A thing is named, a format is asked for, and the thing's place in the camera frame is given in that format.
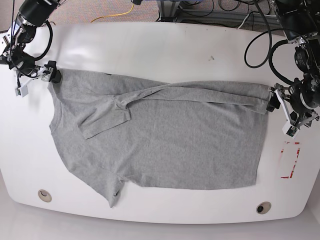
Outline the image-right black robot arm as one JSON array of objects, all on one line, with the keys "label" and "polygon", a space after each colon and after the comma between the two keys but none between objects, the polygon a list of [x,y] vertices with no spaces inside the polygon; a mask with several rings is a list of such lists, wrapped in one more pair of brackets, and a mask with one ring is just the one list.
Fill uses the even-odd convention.
[{"label": "image-right black robot arm", "polygon": [[[283,31],[284,40],[269,43],[265,61],[273,74],[286,85],[275,84],[269,90],[271,97],[267,111],[282,107],[286,123],[284,134],[294,138],[301,126],[311,127],[320,117],[315,111],[320,105],[320,2],[318,0],[273,0],[270,3]],[[276,49],[296,44],[294,62],[303,78],[288,79],[279,73],[273,63]]]}]

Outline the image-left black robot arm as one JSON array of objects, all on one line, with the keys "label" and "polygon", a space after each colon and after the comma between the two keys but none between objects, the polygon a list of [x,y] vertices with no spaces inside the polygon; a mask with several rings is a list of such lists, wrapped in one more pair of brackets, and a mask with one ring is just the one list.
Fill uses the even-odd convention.
[{"label": "image-left black robot arm", "polygon": [[[53,28],[49,17],[60,6],[59,0],[26,0],[20,6],[17,15],[11,16],[11,25],[0,39],[0,63],[14,70],[17,78],[22,76],[31,80],[41,77],[44,81],[58,83],[61,73],[56,62],[49,61],[44,66],[36,65],[50,50],[53,41]],[[24,52],[24,48],[36,35],[37,28],[46,25],[49,30],[47,47],[39,56]]]}]

